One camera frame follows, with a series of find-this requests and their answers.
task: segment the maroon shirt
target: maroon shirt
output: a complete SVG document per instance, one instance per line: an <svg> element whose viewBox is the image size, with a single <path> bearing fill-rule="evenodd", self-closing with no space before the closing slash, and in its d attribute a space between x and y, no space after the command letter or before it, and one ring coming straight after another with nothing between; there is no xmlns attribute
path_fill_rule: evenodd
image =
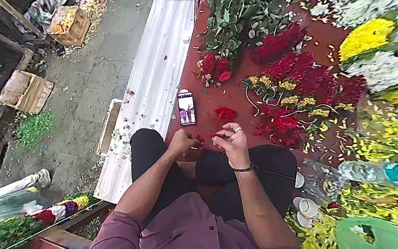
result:
<svg viewBox="0 0 398 249"><path fill-rule="evenodd" d="M141 233L126 213L108 216L91 244L93 249L257 248L245 223L224 222L210 212L198 193L187 193L159 212Z"/></svg>

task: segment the ground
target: ground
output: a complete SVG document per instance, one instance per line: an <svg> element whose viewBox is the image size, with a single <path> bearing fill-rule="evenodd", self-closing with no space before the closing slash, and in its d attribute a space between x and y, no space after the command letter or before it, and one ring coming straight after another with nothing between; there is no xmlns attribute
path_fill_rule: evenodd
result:
<svg viewBox="0 0 398 249"><path fill-rule="evenodd" d="M51 204L67 194L95 189L102 167L95 154L102 123L111 99L123 98L151 4L109 0L97 35L87 46L66 59L47 53L46 79L55 88L44 111L55 114L54 129L36 150L9 143L0 171L2 185L46 168L52 184L41 193Z"/></svg>

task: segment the wristband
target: wristband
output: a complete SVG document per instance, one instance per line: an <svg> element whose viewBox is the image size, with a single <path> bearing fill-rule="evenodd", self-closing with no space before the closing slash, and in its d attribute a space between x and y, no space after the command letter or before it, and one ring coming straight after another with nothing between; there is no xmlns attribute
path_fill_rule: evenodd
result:
<svg viewBox="0 0 398 249"><path fill-rule="evenodd" d="M252 171L254 169L254 164L250 164L250 167L246 169L234 169L234 172L247 172L247 171Z"/></svg>

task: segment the white marble slab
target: white marble slab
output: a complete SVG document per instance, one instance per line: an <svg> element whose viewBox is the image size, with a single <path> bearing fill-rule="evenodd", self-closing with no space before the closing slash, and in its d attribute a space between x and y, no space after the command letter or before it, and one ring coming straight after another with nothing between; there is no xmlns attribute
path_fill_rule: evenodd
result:
<svg viewBox="0 0 398 249"><path fill-rule="evenodd" d="M95 197L118 203L131 185L129 141L135 131L154 128L165 138L193 33L194 6L194 0L153 0L127 85L135 94L124 95Z"/></svg>

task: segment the phone screen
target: phone screen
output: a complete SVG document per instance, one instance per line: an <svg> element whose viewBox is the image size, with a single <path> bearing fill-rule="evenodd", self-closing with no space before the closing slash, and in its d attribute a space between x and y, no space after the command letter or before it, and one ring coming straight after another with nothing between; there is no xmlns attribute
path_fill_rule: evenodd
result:
<svg viewBox="0 0 398 249"><path fill-rule="evenodd" d="M179 117L181 125L192 125L196 123L195 106L193 104L193 93L179 93L177 95L179 106Z"/></svg>

